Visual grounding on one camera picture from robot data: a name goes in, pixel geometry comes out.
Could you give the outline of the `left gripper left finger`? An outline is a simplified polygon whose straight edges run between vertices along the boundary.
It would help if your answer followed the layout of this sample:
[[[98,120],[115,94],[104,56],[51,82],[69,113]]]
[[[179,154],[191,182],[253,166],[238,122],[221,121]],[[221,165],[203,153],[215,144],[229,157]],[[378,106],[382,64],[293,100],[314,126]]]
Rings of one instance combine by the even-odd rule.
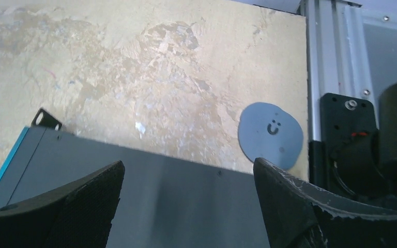
[[[117,161],[0,208],[0,247],[106,247],[124,174]]]

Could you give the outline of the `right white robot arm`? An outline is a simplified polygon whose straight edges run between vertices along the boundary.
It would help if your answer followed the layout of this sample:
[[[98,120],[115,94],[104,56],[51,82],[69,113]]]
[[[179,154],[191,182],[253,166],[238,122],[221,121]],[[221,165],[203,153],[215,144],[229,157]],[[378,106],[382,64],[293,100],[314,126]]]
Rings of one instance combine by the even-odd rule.
[[[349,198],[397,211],[397,83],[379,97],[379,129],[354,132],[333,174]]]

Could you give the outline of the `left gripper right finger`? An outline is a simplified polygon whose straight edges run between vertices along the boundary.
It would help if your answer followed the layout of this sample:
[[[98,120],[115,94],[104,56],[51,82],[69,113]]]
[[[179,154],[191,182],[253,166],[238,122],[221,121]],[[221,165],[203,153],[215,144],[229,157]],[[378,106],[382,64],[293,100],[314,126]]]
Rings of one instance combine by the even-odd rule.
[[[397,211],[338,196],[263,158],[253,175],[271,247],[397,247]]]

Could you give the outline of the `blue grey coaster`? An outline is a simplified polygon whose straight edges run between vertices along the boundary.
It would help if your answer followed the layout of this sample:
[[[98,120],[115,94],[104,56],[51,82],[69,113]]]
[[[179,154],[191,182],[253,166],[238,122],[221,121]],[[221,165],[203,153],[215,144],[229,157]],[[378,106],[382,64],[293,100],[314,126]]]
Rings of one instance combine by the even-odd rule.
[[[238,141],[252,162],[264,158],[287,171],[296,164],[303,138],[298,121],[276,105],[255,102],[241,112]]]

